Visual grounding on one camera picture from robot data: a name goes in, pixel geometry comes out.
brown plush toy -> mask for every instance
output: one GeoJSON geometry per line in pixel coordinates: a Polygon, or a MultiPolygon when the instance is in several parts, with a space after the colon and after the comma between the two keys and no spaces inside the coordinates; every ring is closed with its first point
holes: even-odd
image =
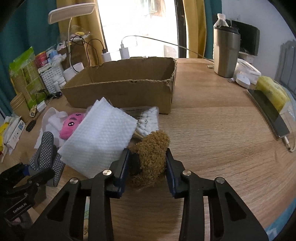
{"type": "Polygon", "coordinates": [[[136,187],[153,186],[165,170],[165,154],[170,138],[164,131],[153,131],[141,142],[130,147],[132,153],[138,153],[142,172],[131,177],[136,187]]]}

wooden table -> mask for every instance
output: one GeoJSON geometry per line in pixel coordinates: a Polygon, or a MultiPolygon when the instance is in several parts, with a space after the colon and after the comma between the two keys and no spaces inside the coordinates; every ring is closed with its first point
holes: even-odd
{"type": "MultiPolygon", "coordinates": [[[[175,159],[200,177],[225,177],[267,227],[296,197],[296,155],[274,139],[245,89],[219,77],[207,65],[205,60],[178,60],[172,112],[160,115],[160,128],[170,136],[175,159]]],[[[69,114],[78,110],[64,97],[50,106],[69,114]]],[[[41,119],[32,132],[22,134],[0,170],[19,161],[28,163],[41,119]]],[[[58,188],[47,187],[48,198],[37,212],[74,176],[84,179],[66,166],[58,188]]],[[[172,198],[164,178],[153,188],[127,188],[121,199],[111,200],[111,209],[115,240],[178,240],[183,200],[172,198]]],[[[205,240],[209,240],[207,203],[205,221],[205,240]]]]}

metal pivot bolt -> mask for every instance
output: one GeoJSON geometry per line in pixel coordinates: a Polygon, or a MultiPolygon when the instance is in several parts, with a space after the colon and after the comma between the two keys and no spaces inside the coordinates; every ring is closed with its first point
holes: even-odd
{"type": "Polygon", "coordinates": [[[109,176],[109,175],[111,175],[111,173],[112,173],[111,170],[104,170],[103,171],[103,175],[105,175],[105,176],[109,176]]]}
{"type": "Polygon", "coordinates": [[[184,170],[182,173],[183,173],[184,176],[190,176],[191,175],[191,171],[189,171],[189,170],[184,170]]]}
{"type": "Polygon", "coordinates": [[[71,184],[76,184],[77,182],[78,182],[78,179],[75,177],[70,179],[71,184]]]}
{"type": "Polygon", "coordinates": [[[222,177],[217,177],[216,181],[220,184],[223,184],[225,182],[225,179],[222,177]]]}

yellow package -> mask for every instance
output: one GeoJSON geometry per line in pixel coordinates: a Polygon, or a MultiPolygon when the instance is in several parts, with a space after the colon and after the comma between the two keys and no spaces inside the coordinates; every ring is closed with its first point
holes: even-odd
{"type": "Polygon", "coordinates": [[[262,91],[280,114],[286,112],[290,105],[290,98],[272,78],[259,77],[255,89],[262,91]]]}
{"type": "Polygon", "coordinates": [[[3,151],[3,133],[6,130],[6,128],[9,126],[9,122],[5,122],[2,126],[0,126],[0,151],[3,151]]]}

white basket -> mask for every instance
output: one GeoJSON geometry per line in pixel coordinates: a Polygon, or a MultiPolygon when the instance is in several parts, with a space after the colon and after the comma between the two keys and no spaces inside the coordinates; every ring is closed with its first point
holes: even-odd
{"type": "Polygon", "coordinates": [[[43,82],[50,94],[56,93],[56,90],[54,88],[54,83],[52,82],[52,78],[54,76],[63,77],[63,71],[64,70],[62,65],[59,65],[58,67],[50,68],[49,70],[41,74],[41,78],[43,79],[43,82]]]}

